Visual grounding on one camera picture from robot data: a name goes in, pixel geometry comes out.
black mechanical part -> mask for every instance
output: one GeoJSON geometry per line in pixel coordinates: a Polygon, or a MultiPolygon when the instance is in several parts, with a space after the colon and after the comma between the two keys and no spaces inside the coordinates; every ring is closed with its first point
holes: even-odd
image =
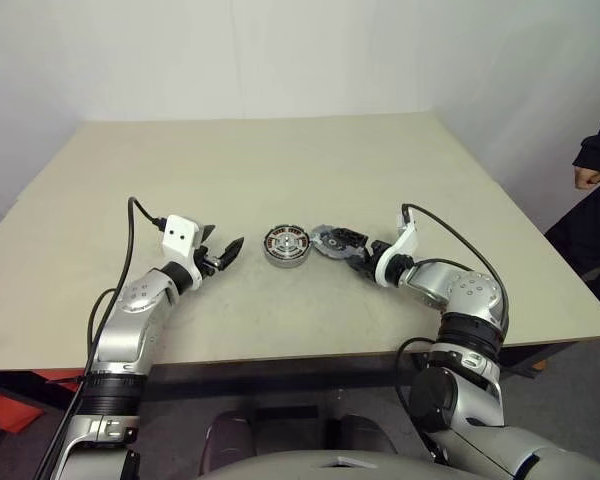
{"type": "Polygon", "coordinates": [[[207,247],[201,245],[200,248],[193,252],[193,263],[198,267],[202,278],[212,277],[216,273],[215,269],[204,261],[208,251],[209,249],[207,247]]]}
{"type": "Polygon", "coordinates": [[[241,237],[236,238],[233,242],[227,245],[227,248],[224,249],[224,253],[218,257],[218,270],[223,271],[233,263],[233,261],[238,257],[243,243],[244,237],[241,237]]]}
{"type": "Polygon", "coordinates": [[[446,367],[482,389],[486,389],[489,385],[485,378],[462,365],[462,354],[459,352],[439,350],[430,352],[428,363],[432,367],[446,367]]]}
{"type": "MultiPolygon", "coordinates": [[[[407,340],[405,340],[404,342],[402,342],[402,345],[400,345],[400,347],[398,347],[398,350],[396,351],[396,356],[394,359],[394,371],[395,371],[395,384],[394,384],[394,389],[396,391],[396,395],[398,396],[398,400],[400,400],[400,404],[402,405],[402,408],[404,409],[405,413],[407,415],[409,415],[409,418],[411,418],[411,409],[409,407],[409,403],[407,402],[407,399],[404,397],[404,394],[402,393],[402,375],[401,375],[401,369],[400,369],[400,359],[402,358],[402,354],[404,353],[404,351],[407,349],[407,347],[415,342],[424,342],[424,343],[429,343],[429,344],[433,344],[434,341],[431,340],[430,338],[426,338],[426,337],[412,337],[409,338],[407,340]]],[[[427,436],[424,431],[418,426],[415,425],[416,427],[416,432],[418,433],[418,436],[420,437],[420,440],[422,440],[422,443],[424,444],[424,446],[427,448],[427,450],[429,451],[429,453],[431,454],[431,456],[433,457],[433,461],[434,463],[437,463],[439,465],[448,465],[449,463],[447,462],[447,458],[445,457],[444,452],[442,451],[442,449],[440,448],[440,446],[434,442],[431,438],[429,438],[429,436],[427,436]]]]}
{"type": "Polygon", "coordinates": [[[502,345],[501,333],[484,319],[456,312],[442,315],[436,343],[452,343],[498,361],[502,345]]]}
{"type": "Polygon", "coordinates": [[[140,480],[140,454],[133,450],[127,451],[124,459],[120,480],[140,480]]]}
{"type": "Polygon", "coordinates": [[[539,461],[540,457],[538,457],[537,455],[533,454],[529,456],[522,463],[522,465],[520,465],[520,468],[514,475],[513,480],[524,480],[525,478],[527,478],[527,475],[529,474],[529,472],[531,472],[531,469],[535,467],[539,461]]]}
{"type": "Polygon", "coordinates": [[[78,415],[135,416],[147,377],[124,373],[96,373],[87,376],[78,415]]]}
{"type": "Polygon", "coordinates": [[[365,250],[364,258],[360,257],[350,257],[347,258],[347,264],[351,268],[353,268],[356,272],[360,273],[365,278],[368,278],[372,282],[376,281],[376,267],[378,266],[378,262],[380,261],[380,257],[382,254],[389,248],[389,245],[386,242],[381,240],[375,240],[371,244],[372,254],[369,255],[369,252],[365,250]]]}
{"type": "Polygon", "coordinates": [[[394,286],[398,286],[400,281],[400,277],[404,273],[405,270],[413,267],[413,258],[409,255],[394,255],[389,263],[387,264],[387,269],[384,272],[384,279],[393,284],[394,286]]]}
{"type": "Polygon", "coordinates": [[[193,278],[191,278],[187,269],[179,263],[169,262],[160,271],[173,280],[180,295],[193,285],[193,278]]]}
{"type": "Polygon", "coordinates": [[[467,417],[465,418],[469,425],[473,425],[474,427],[488,427],[486,423],[478,418],[467,417]]]}
{"type": "Polygon", "coordinates": [[[416,371],[421,372],[422,370],[427,368],[427,362],[429,361],[428,352],[412,353],[410,357],[411,363],[413,364],[413,368],[415,368],[416,371]]]}
{"type": "Polygon", "coordinates": [[[202,228],[202,241],[204,242],[207,238],[209,238],[209,235],[211,235],[211,232],[213,232],[215,230],[216,226],[215,225],[205,225],[202,228]]]}
{"type": "Polygon", "coordinates": [[[409,204],[403,203],[400,209],[402,211],[402,220],[404,221],[404,224],[407,225],[409,222],[411,222],[411,215],[409,215],[409,204]]]}
{"type": "Polygon", "coordinates": [[[409,392],[409,413],[425,432],[447,430],[458,400],[458,386],[449,372],[429,367],[416,375],[409,392]]]}
{"type": "Polygon", "coordinates": [[[331,236],[342,244],[349,245],[353,248],[361,248],[367,244],[369,237],[362,233],[354,232],[348,228],[334,228],[331,230],[331,236]]]}

table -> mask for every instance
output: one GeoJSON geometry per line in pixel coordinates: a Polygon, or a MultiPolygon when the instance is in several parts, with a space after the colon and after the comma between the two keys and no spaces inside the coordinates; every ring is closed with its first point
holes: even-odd
{"type": "MultiPolygon", "coordinates": [[[[387,353],[434,337],[437,312],[313,252],[295,269],[262,254],[279,223],[328,223],[396,238],[403,202],[456,227],[500,272],[511,298],[507,345],[600,337],[600,304],[431,113],[275,120],[86,123],[0,224],[0,370],[80,367],[86,318],[115,285],[126,199],[154,216],[217,225],[220,253],[245,236],[224,273],[185,297],[158,364],[387,353]]],[[[422,257],[484,270],[417,217],[422,257]]],[[[129,279],[164,263],[160,234],[137,217],[129,279]]]]}

